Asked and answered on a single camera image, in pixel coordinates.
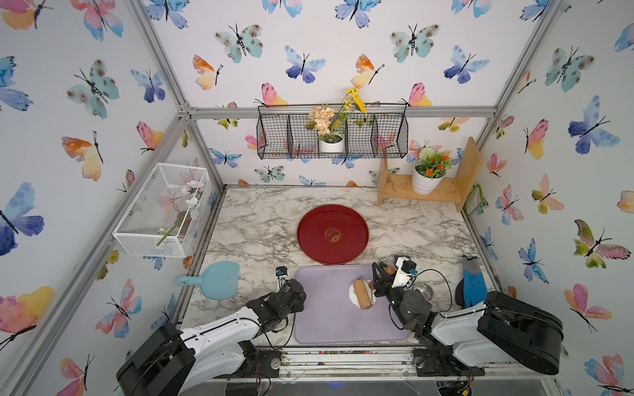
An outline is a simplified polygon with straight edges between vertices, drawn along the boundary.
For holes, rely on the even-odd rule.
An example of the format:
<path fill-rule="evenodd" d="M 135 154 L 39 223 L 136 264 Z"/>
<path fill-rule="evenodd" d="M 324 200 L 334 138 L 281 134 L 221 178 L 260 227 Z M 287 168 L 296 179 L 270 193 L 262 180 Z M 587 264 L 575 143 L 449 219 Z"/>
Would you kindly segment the white dough piece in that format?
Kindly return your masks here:
<path fill-rule="evenodd" d="M 363 279 L 356 280 L 349 287 L 348 297 L 360 310 L 369 310 L 376 303 L 376 297 L 370 284 Z"/>

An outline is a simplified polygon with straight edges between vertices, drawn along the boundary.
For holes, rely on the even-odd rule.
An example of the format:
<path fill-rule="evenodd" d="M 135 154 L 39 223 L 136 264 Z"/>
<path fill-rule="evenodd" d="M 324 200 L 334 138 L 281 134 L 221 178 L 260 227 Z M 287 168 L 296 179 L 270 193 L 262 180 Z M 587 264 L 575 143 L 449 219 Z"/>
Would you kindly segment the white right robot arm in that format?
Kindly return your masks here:
<path fill-rule="evenodd" d="M 407 256 L 394 265 L 375 262 L 372 289 L 386 298 L 391 321 L 413 333 L 424 347 L 418 356 L 421 376 L 460 376 L 490 364 L 520 364 L 536 373 L 560 371 L 563 323 L 555 315 L 486 288 L 475 257 L 463 257 L 463 279 L 450 294 L 459 310 L 435 312 L 414 287 L 420 271 Z"/>

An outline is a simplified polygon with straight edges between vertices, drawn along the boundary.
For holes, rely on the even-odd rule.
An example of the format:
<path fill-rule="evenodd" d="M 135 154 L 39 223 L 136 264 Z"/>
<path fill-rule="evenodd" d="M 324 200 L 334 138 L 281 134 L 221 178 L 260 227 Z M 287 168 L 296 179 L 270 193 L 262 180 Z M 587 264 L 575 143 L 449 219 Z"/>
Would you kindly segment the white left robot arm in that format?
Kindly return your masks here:
<path fill-rule="evenodd" d="M 119 388 L 125 395 L 178 395 L 219 376 L 251 372 L 259 359 L 252 340 L 302 312 L 305 299 L 300 282 L 282 277 L 278 291 L 214 322 L 183 330 L 166 323 L 117 371 Z"/>

